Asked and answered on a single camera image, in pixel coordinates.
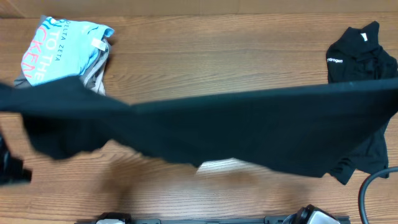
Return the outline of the plain black t-shirt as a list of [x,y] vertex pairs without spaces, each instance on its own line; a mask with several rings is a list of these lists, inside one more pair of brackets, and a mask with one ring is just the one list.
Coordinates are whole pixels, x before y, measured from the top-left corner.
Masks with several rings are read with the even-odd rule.
[[397,113],[397,80],[129,105],[66,77],[30,88],[1,85],[1,110],[21,114],[32,146],[53,159],[113,140],[174,163],[235,158],[322,177]]

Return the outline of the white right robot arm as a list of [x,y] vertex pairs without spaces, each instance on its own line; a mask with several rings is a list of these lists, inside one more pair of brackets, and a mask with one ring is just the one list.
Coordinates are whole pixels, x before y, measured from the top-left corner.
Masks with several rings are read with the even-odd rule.
[[340,224],[340,222],[329,213],[310,204],[289,215],[282,224]]

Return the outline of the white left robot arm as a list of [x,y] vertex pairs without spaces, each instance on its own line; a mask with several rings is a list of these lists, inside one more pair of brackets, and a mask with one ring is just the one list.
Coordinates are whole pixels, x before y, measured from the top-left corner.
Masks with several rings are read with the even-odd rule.
[[1,135],[1,186],[30,183],[32,172],[24,168],[23,160],[12,156]]

